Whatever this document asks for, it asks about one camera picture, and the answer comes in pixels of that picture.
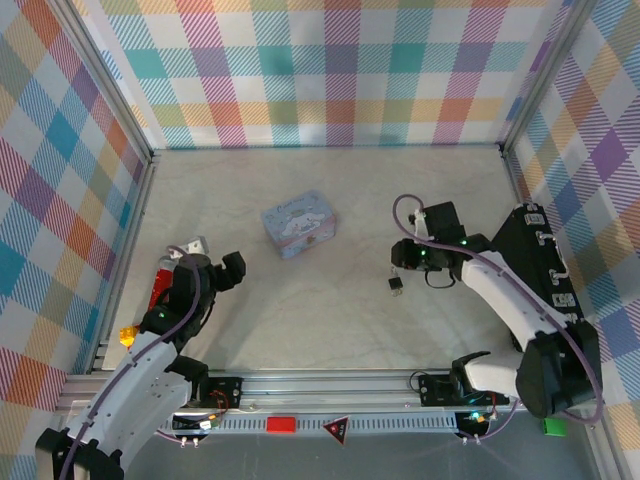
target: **green object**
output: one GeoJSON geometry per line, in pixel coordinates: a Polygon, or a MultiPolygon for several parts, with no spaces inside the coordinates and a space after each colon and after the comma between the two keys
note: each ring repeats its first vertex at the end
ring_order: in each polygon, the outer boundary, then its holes
{"type": "Polygon", "coordinates": [[[553,437],[567,436],[567,421],[561,418],[545,418],[542,422],[542,428],[545,435],[553,437]]]}

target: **red triangle sticker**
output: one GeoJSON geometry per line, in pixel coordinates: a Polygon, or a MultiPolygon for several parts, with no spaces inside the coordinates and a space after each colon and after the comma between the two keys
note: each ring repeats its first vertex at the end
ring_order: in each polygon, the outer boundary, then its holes
{"type": "Polygon", "coordinates": [[[344,445],[344,441],[347,437],[347,425],[349,424],[349,417],[342,417],[334,420],[331,423],[323,425],[324,429],[331,434],[333,438],[340,442],[340,445],[344,445]]]}

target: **black bracket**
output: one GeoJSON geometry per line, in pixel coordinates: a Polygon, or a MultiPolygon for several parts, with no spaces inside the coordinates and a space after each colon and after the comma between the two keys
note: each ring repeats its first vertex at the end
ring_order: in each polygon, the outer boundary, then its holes
{"type": "Polygon", "coordinates": [[[206,388],[200,392],[200,406],[218,408],[222,405],[223,409],[240,408],[241,398],[242,377],[209,377],[206,388]]]}
{"type": "MultiPolygon", "coordinates": [[[[420,404],[423,407],[490,407],[493,405],[491,392],[471,393],[463,398],[456,394],[449,375],[418,376],[420,404]]],[[[509,397],[496,393],[496,405],[509,405],[509,397]]]]}

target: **wall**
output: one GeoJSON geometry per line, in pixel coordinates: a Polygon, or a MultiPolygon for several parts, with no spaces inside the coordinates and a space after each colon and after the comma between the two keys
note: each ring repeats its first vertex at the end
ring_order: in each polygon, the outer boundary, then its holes
{"type": "Polygon", "coordinates": [[[519,187],[542,203],[600,333],[605,399],[640,478],[640,5],[601,0],[519,141],[519,187]]]}
{"type": "Polygon", "coordinates": [[[0,0],[0,478],[86,358],[142,162],[44,0],[0,0]]]}
{"type": "Polygon", "coordinates": [[[562,3],[75,0],[158,148],[495,143],[562,3]]]}

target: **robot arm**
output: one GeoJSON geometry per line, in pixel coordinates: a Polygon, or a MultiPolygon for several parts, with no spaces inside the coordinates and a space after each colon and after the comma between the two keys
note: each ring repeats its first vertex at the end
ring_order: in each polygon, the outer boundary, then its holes
{"type": "Polygon", "coordinates": [[[409,270],[449,269],[452,278],[477,292],[511,330],[521,352],[477,352],[453,362],[450,380],[460,398],[490,391],[520,398],[538,418],[594,398],[584,367],[550,316],[579,346],[602,385],[600,352],[595,328],[584,320],[569,321],[533,292],[482,235],[467,236],[453,204],[425,209],[429,233],[445,245],[461,245],[476,255],[447,251],[407,238],[392,249],[392,263],[409,270]],[[489,268],[489,260],[499,271],[489,268]],[[507,280],[515,279],[519,288],[507,280]],[[537,312],[525,297],[542,307],[537,312]]]}
{"type": "Polygon", "coordinates": [[[70,447],[78,437],[79,447],[69,460],[73,476],[67,478],[124,478],[138,451],[176,410],[192,400],[199,400],[201,406],[212,401],[208,398],[207,365],[181,356],[180,351],[206,323],[216,293],[240,283],[246,266],[238,252],[223,257],[226,268],[211,265],[205,255],[191,258],[200,279],[194,314],[174,334],[158,342],[182,321],[195,300],[194,272],[183,259],[173,272],[172,286],[164,295],[166,301],[145,314],[133,346],[94,396],[91,403],[104,397],[97,413],[91,415],[89,404],[66,429],[47,429],[38,439],[39,479],[60,478],[70,447]]]}

